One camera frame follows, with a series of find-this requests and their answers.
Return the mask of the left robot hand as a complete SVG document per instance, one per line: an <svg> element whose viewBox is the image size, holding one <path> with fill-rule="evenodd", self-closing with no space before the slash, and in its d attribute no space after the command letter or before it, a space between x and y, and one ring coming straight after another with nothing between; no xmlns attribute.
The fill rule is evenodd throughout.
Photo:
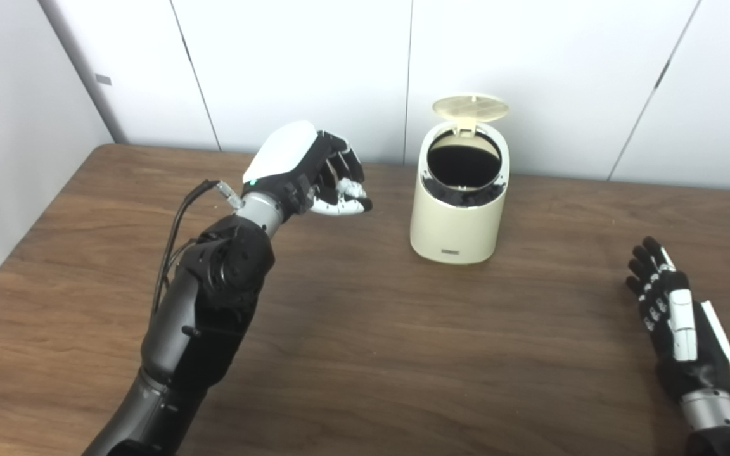
<svg viewBox="0 0 730 456"><path fill-rule="evenodd" d="M243 174L243 192L266 194L286 222L307 211L347 216L373 209L363 188L362 162L349 142L310 122L273 132Z"/></svg>

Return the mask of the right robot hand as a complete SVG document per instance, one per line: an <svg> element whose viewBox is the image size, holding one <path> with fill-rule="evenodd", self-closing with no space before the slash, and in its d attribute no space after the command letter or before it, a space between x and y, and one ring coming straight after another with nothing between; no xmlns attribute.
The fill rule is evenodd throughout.
<svg viewBox="0 0 730 456"><path fill-rule="evenodd" d="M693 296L687 274L652 236L632 249L628 267L625 283L650 335L666 395L675 402L700 390L730 395L730 341L712 303Z"/></svg>

